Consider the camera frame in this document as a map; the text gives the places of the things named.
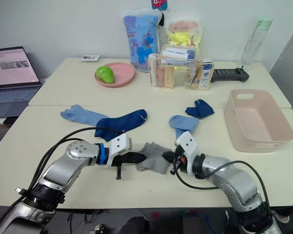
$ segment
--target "water bottle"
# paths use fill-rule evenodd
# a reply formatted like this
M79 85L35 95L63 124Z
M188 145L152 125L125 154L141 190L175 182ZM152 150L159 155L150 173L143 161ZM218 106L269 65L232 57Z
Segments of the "water bottle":
M262 45L266 34L272 24L272 19L257 17L256 26L254 31L246 44L243 54L242 54L242 65L249 66L251 65Z

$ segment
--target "laptop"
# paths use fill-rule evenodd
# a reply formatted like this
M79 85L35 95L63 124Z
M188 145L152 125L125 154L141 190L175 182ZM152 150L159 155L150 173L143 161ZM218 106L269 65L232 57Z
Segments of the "laptop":
M0 118L19 116L41 86L22 46L0 49Z

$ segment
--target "green pear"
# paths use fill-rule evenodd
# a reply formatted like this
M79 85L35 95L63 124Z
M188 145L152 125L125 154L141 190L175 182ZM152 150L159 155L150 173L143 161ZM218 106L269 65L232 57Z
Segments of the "green pear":
M107 66L99 67L96 71L97 77L106 84L114 83L114 72Z

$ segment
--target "pink plate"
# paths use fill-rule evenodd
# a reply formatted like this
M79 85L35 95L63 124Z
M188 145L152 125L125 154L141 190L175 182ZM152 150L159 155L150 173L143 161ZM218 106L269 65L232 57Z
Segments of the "pink plate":
M120 87L129 83L135 76L135 69L133 66L123 62L114 62L104 65L110 67L114 72L114 83L106 84L101 81L96 74L94 74L95 79L104 86L107 87Z

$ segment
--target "laptop keyboard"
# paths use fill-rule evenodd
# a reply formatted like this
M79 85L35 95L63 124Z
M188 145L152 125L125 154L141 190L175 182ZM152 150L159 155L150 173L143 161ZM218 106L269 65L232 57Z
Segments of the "laptop keyboard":
M0 92L0 103L13 101L29 101L38 89L23 89Z

